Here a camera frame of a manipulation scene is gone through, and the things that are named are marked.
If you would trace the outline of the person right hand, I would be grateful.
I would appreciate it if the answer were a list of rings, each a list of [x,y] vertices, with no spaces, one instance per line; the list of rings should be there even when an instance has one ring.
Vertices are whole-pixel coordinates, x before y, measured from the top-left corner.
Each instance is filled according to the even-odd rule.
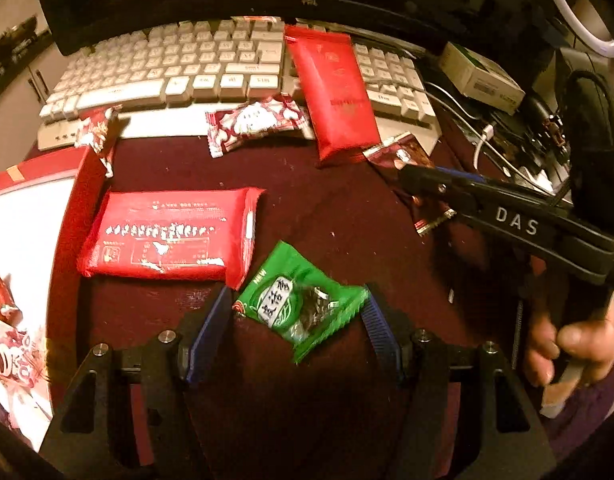
[[[524,357],[524,372],[534,387],[552,382],[554,361],[561,352],[581,360],[587,384],[604,379],[614,365],[614,300],[602,320],[577,322],[556,328],[551,314],[561,300],[548,292],[537,292],[532,311]]]

